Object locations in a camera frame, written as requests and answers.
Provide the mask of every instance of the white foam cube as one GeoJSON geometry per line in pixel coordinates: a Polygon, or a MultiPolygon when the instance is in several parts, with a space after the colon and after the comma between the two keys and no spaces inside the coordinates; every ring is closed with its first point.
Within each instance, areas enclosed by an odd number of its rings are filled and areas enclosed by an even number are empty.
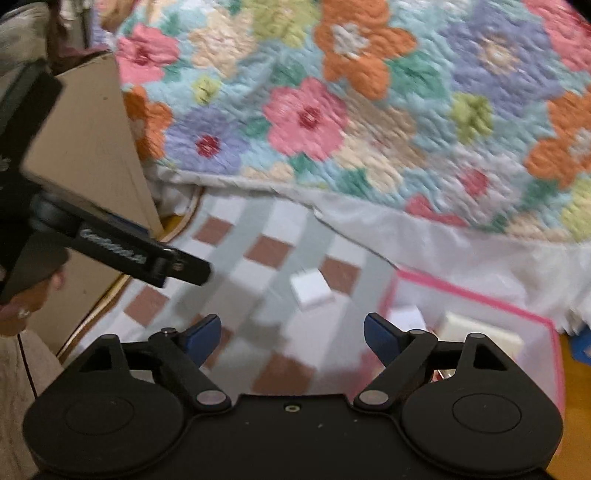
{"type": "Polygon", "coordinates": [[[435,333],[440,340],[447,342],[464,342],[470,333],[484,333],[513,360],[517,358],[524,347],[523,340],[515,332],[452,312],[443,314],[443,319],[435,333]]]}
{"type": "Polygon", "coordinates": [[[416,305],[396,307],[388,312],[387,320],[403,332],[409,330],[427,330],[423,314],[416,305]]]}
{"type": "Polygon", "coordinates": [[[290,283],[301,310],[321,305],[333,298],[328,283],[316,268],[292,275],[290,283]]]}

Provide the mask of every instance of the floral quilt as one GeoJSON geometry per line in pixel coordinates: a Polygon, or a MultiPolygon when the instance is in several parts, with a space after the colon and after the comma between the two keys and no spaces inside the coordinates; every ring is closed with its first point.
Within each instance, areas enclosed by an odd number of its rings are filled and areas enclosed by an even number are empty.
{"type": "Polygon", "coordinates": [[[95,34],[144,161],[591,236],[591,26],[565,0],[145,0],[95,34]]]}

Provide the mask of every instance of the cable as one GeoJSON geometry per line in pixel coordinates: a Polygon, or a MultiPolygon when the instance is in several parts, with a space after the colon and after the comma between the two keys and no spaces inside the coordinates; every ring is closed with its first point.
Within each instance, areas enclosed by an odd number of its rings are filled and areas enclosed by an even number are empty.
{"type": "Polygon", "coordinates": [[[35,384],[33,383],[33,378],[31,376],[31,371],[29,370],[29,364],[27,363],[27,356],[25,355],[25,348],[22,345],[22,338],[21,334],[17,334],[18,337],[18,346],[21,348],[21,355],[22,355],[22,362],[25,365],[25,370],[27,372],[27,377],[29,378],[29,384],[31,385],[31,390],[33,391],[33,397],[35,400],[37,399],[37,390],[35,389],[35,384]]]}

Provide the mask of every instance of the pink storage box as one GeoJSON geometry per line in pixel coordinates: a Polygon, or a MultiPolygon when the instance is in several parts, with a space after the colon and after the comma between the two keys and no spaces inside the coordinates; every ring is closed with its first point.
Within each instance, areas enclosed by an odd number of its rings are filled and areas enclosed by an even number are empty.
{"type": "MultiPolygon", "coordinates": [[[[430,329],[437,326],[444,312],[453,312],[519,334],[524,347],[515,361],[564,416],[564,371],[560,341],[549,319],[438,278],[415,271],[397,270],[378,313],[387,318],[393,307],[410,305],[418,307],[430,329]]],[[[352,399],[363,390],[383,368],[368,349],[362,355],[359,384],[349,397],[352,399]]]]}

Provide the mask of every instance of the checkered floor mat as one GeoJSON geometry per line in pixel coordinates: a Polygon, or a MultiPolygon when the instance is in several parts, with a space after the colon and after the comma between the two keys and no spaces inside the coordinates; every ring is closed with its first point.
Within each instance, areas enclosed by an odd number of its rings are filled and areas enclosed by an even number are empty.
{"type": "Polygon", "coordinates": [[[394,269],[337,235],[302,205],[277,197],[212,190],[173,245],[207,259],[203,287],[169,279],[157,290],[134,280],[83,337],[77,355],[104,333],[144,340],[184,330],[209,313],[222,343],[203,370],[234,400],[240,393],[350,393],[366,351],[363,320],[378,309],[394,269]],[[302,312],[290,276],[318,268],[333,302],[302,312]]]}

